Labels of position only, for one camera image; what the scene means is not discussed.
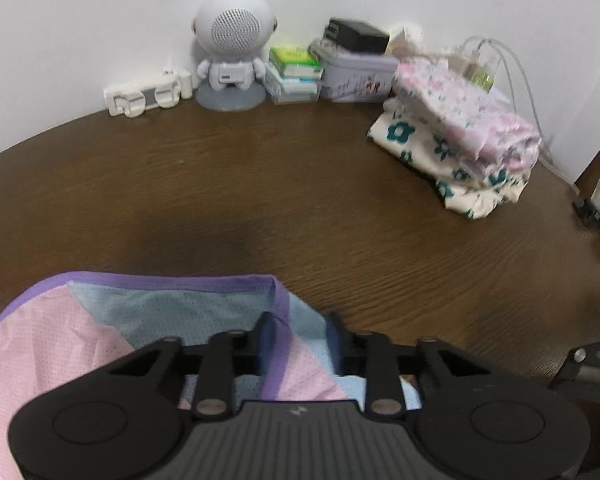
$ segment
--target black box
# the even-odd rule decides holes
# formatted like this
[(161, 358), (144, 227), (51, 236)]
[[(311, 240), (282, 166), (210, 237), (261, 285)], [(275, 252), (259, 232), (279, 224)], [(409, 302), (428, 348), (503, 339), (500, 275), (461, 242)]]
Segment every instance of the black box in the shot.
[(384, 54), (389, 36), (365, 22), (331, 18), (324, 29), (324, 38), (351, 52)]

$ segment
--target gray round base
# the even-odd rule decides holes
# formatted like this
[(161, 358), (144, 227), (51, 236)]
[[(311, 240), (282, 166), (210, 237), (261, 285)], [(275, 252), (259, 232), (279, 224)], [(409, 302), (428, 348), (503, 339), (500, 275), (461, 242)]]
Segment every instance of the gray round base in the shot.
[(237, 112), (251, 110), (267, 98), (264, 87), (257, 82), (246, 90), (235, 86), (227, 86), (223, 90), (215, 91), (204, 82), (196, 90), (196, 101), (200, 106), (219, 112)]

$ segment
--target garment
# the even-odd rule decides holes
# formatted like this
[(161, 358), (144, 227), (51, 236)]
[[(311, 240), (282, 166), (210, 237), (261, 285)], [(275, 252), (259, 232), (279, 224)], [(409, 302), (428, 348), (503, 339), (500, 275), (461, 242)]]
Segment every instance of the garment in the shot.
[[(204, 344), (217, 332), (250, 330), (265, 311), (276, 321), (266, 376), (236, 379), (236, 400), (362, 402), (365, 381), (337, 377), (325, 320), (273, 276), (162, 278), (68, 272), (44, 280), (0, 314), (0, 480), (22, 478), (7, 443), (13, 414), (28, 400), (158, 338)], [(192, 397), (195, 377), (183, 398)], [(403, 383), (409, 408), (415, 389)]]
[(443, 66), (424, 58), (401, 63), (394, 89), (411, 114), (464, 155), (463, 165), (472, 162), (465, 167), (471, 173), (529, 170), (538, 160), (535, 127)]
[(530, 176), (530, 170), (500, 170), (485, 178), (474, 177), (465, 171), (461, 157), (445, 139), (404, 110), (382, 114), (367, 137), (403, 163), (431, 176), (445, 207), (468, 218), (483, 218), (499, 204), (517, 202)]

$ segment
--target white wall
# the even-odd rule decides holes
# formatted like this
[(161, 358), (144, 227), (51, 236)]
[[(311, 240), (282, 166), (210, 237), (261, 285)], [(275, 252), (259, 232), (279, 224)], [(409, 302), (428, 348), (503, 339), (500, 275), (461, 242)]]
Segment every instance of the white wall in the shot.
[[(0, 0), (0, 151), (104, 108), (105, 86), (192, 68), (190, 21), (204, 1)], [(522, 58), (563, 169), (575, 178), (600, 147), (600, 0), (268, 1), (277, 43), (308, 43), (330, 16), (417, 22), (432, 47), (499, 38)]]

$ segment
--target pile of clothes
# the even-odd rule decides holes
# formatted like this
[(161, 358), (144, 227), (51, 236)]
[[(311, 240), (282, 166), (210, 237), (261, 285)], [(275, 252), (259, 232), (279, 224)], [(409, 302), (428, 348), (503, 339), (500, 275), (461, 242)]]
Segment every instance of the pile of clothes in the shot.
[(398, 66), (394, 91), (367, 135), (432, 176), (446, 208), (483, 218), (497, 205), (518, 200), (538, 161), (534, 126), (424, 58)]

